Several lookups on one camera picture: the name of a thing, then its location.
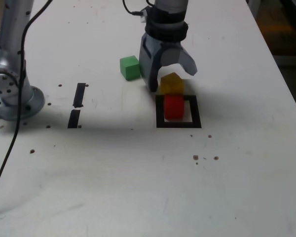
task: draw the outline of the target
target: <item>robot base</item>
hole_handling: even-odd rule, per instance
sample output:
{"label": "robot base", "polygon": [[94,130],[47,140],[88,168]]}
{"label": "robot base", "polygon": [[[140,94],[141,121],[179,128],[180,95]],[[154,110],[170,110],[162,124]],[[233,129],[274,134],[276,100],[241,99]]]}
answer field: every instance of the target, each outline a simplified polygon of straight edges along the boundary
{"label": "robot base", "polygon": [[[32,86],[33,96],[29,101],[22,105],[21,119],[27,119],[37,114],[45,104],[43,92]],[[0,119],[16,121],[17,105],[6,105],[0,98]]]}

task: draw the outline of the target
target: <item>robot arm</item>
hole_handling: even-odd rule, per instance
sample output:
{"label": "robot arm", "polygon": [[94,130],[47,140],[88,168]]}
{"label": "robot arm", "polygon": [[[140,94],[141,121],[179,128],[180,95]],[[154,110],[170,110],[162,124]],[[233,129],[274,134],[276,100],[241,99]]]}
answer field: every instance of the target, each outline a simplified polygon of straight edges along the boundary
{"label": "robot arm", "polygon": [[197,73],[194,60],[181,46],[188,30],[184,22],[187,5],[188,0],[155,0],[154,6],[143,10],[146,33],[142,37],[139,63],[152,92],[157,91],[161,67],[179,63],[188,74]]}
{"label": "robot arm", "polygon": [[[30,20],[34,0],[6,0],[0,28],[0,119],[16,120],[22,33]],[[21,119],[39,112],[44,95],[30,85],[25,75],[22,87]]]}

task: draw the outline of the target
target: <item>table surface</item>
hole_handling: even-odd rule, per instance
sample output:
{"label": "table surface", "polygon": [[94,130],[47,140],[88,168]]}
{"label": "table surface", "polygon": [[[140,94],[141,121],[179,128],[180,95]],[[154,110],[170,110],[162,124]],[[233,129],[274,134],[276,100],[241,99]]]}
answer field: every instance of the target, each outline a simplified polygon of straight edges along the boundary
{"label": "table surface", "polygon": [[[144,25],[121,0],[56,0],[32,25],[28,75],[52,105],[21,126],[0,237],[296,237],[296,104],[246,2],[191,0],[186,21],[199,72],[159,77],[186,79],[202,129],[157,129],[154,96],[123,79]],[[67,129],[80,82],[82,128]],[[0,166],[14,126],[0,120]]]}

